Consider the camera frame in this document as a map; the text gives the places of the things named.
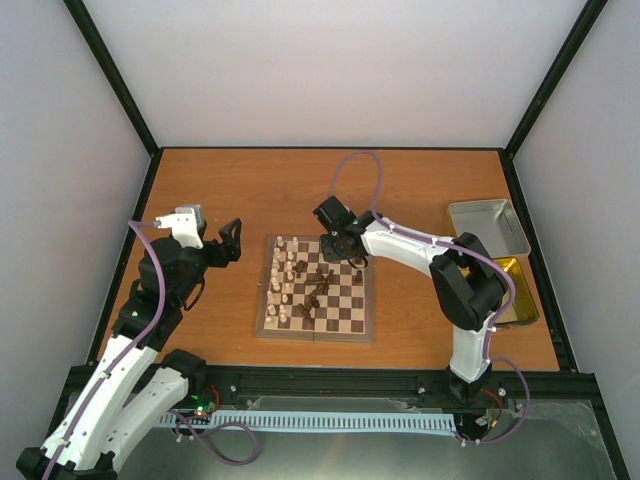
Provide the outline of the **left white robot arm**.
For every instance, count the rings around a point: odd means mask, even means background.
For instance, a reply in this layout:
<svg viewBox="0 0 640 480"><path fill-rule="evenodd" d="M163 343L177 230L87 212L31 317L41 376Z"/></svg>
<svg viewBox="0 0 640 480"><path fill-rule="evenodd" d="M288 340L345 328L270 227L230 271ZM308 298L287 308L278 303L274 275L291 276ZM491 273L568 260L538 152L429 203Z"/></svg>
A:
<svg viewBox="0 0 640 480"><path fill-rule="evenodd" d="M207 393L205 361L180 349L165 356L139 393L133 389L184 312L197 303L206 271L239 260L242 222L232 220L218 238L206 241L206 222L192 205L150 225L170 233L151 241L143 223L129 223L145 249L139 277L76 402L41 446L20 454L16 467L26 479L114 479L163 414L181 400L197 402Z"/></svg>

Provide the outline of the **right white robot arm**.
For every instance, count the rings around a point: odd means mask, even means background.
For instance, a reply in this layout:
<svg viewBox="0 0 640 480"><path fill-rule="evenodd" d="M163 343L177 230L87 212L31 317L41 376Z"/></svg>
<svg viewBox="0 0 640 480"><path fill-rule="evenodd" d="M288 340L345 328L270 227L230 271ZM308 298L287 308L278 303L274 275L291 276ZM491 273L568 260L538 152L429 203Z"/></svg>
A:
<svg viewBox="0 0 640 480"><path fill-rule="evenodd" d="M317 206L313 215L326 232L321 252L329 262L386 258L413 268L433 282L440 309L452 324L452 355L447 368L450 396L469 404L490 372L489 343L503 298L513 282L473 234L437 237L400 226L373 211L357 216L337 197Z"/></svg>

